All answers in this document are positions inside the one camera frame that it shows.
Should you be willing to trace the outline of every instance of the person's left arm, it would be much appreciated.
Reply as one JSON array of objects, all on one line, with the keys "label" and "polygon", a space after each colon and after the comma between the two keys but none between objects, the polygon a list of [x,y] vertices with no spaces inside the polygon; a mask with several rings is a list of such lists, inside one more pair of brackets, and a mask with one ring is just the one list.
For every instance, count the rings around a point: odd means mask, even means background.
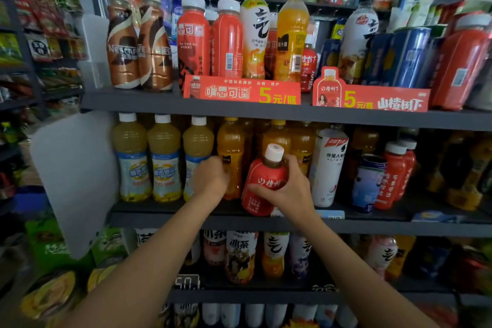
[{"label": "person's left arm", "polygon": [[156,321],[205,219],[229,184],[218,157],[193,173],[193,197],[69,314],[65,328],[147,328]]}]

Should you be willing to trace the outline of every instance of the red bottle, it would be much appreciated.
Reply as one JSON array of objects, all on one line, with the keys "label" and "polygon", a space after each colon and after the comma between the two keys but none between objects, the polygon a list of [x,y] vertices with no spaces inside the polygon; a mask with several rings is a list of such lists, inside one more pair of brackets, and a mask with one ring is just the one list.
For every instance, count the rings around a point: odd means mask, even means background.
[{"label": "red bottle", "polygon": [[213,23],[212,76],[243,77],[244,27],[239,19],[241,4],[218,1],[218,19]]},{"label": "red bottle", "polygon": [[388,160],[386,171],[379,187],[379,195],[377,196],[374,207],[379,210],[391,208],[396,194],[403,182],[405,176],[405,161],[403,156],[406,153],[406,147],[398,144],[396,141],[386,143],[383,157]]},{"label": "red bottle", "polygon": [[283,148],[278,144],[269,144],[263,160],[257,158],[249,167],[248,177],[244,184],[243,208],[257,216],[271,215],[274,206],[265,199],[248,190],[248,184],[261,184],[273,191],[282,188],[288,179],[288,171],[282,163]]},{"label": "red bottle", "polygon": [[312,35],[306,36],[301,65],[301,92],[311,92],[314,75],[318,64],[318,55],[314,51],[316,39]]},{"label": "red bottle", "polygon": [[178,20],[178,65],[180,87],[185,76],[210,73],[210,27],[205,18],[205,0],[181,0],[183,14]]},{"label": "red bottle", "polygon": [[456,32],[446,38],[439,49],[439,62],[430,91],[431,107],[463,108],[487,56],[489,32],[485,27],[491,19],[488,14],[468,14],[458,20]]},{"label": "red bottle", "polygon": [[403,156],[403,160],[405,161],[405,174],[403,176],[403,181],[400,188],[397,189],[397,194],[395,194],[395,199],[393,201],[398,201],[403,197],[406,185],[408,184],[410,176],[412,176],[413,168],[417,162],[417,159],[415,158],[415,148],[417,147],[417,142],[415,140],[400,139],[398,140],[398,144],[401,144],[406,148],[406,153]]}]

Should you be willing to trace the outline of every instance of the person's right arm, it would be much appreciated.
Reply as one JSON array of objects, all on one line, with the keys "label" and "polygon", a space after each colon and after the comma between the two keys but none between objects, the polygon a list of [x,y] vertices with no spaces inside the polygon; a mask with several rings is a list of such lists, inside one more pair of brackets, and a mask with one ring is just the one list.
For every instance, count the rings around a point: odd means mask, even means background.
[{"label": "person's right arm", "polygon": [[381,279],[316,214],[309,180],[297,159],[286,155],[289,180],[278,191],[258,184],[248,189],[279,208],[311,243],[323,260],[337,288],[355,316],[366,328],[436,328],[431,319]]}]

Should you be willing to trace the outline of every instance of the brown bottle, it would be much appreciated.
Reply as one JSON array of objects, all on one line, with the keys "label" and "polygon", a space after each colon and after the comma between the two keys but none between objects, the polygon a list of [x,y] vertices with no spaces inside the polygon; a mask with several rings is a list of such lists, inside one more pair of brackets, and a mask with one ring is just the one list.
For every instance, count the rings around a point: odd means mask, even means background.
[{"label": "brown bottle", "polygon": [[171,47],[164,29],[161,0],[142,0],[142,24],[138,36],[140,84],[146,90],[167,91],[173,87]]},{"label": "brown bottle", "polygon": [[108,0],[108,51],[111,82],[116,88],[140,85],[137,33],[133,27],[130,0]]}]

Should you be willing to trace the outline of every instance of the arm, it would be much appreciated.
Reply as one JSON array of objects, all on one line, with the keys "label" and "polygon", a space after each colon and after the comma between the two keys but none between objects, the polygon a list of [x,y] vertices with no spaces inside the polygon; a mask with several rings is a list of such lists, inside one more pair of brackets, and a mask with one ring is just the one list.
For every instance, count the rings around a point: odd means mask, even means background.
[{"label": "arm", "polygon": [[152,326],[200,227],[228,184],[218,157],[200,163],[193,174],[191,200],[104,279],[68,316],[64,327]]},{"label": "arm", "polygon": [[309,180],[294,156],[289,162],[289,181],[278,191],[257,184],[248,189],[267,199],[304,234],[344,295],[360,323],[368,328],[436,328],[437,325],[409,300],[382,280],[316,214]]}]

